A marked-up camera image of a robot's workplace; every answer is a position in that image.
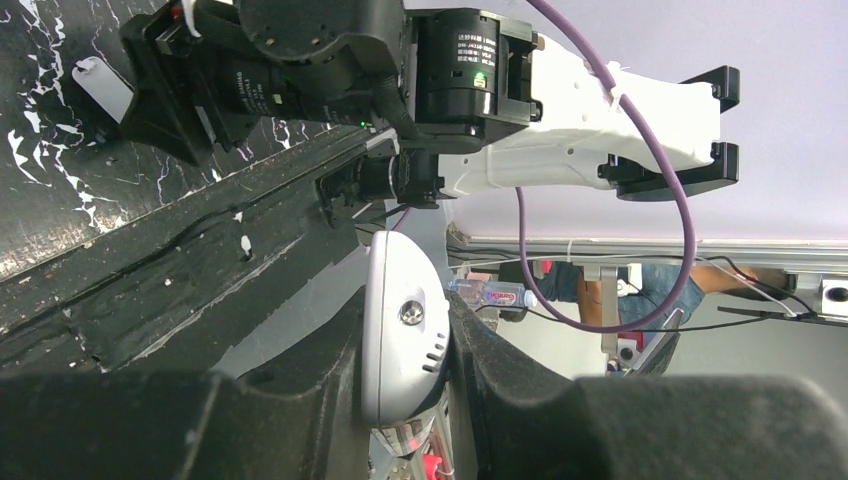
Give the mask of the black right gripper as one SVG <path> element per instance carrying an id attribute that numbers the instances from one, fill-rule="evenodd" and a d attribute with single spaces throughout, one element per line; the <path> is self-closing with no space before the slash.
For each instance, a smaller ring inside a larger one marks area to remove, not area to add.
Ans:
<path id="1" fill-rule="evenodd" d="M 289 20 L 245 1 L 168 1 L 119 30 L 135 84 L 122 135 L 192 165 L 242 147 L 260 122 L 237 98 L 234 64 L 279 60 Z"/>

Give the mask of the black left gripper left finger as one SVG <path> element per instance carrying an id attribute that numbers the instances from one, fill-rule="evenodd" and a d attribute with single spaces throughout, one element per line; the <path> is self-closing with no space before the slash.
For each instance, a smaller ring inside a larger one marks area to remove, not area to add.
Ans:
<path id="1" fill-rule="evenodd" d="M 363 479 L 364 295 L 239 378 L 191 371 L 1 383 L 5 479 Z"/>

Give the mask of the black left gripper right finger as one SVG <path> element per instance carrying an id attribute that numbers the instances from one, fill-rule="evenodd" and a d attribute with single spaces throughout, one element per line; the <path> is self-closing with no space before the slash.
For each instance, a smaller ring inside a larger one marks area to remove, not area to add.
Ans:
<path id="1" fill-rule="evenodd" d="M 458 479 L 843 479 L 847 417 L 774 376 L 570 380 L 448 297 Z"/>

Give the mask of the white remote battery cover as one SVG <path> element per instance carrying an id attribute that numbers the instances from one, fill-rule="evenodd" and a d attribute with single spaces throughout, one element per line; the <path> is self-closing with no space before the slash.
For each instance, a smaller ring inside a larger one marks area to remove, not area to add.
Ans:
<path id="1" fill-rule="evenodd" d="M 101 57 L 90 56 L 76 62 L 73 80 L 120 124 L 133 99 L 133 88 Z"/>

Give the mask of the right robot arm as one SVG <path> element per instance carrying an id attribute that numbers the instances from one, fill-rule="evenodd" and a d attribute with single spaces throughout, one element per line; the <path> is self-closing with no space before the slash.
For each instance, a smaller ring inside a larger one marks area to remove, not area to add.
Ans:
<path id="1" fill-rule="evenodd" d="M 735 184 L 720 138 L 740 101 L 721 66 L 679 83 L 593 65 L 530 24 L 400 1 L 171 1 L 120 30 L 136 85 L 129 140 L 198 165 L 265 117 L 357 127 L 372 144 L 317 183 L 326 204 L 568 185 L 617 198 Z"/>

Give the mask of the plastic water bottle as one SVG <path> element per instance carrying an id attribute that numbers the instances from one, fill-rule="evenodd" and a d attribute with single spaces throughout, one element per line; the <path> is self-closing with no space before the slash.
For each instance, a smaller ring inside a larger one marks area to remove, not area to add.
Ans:
<path id="1" fill-rule="evenodd" d="M 521 283 L 496 280 L 454 279 L 448 290 L 458 294 L 470 307 L 527 309 L 538 305 L 536 295 Z"/>

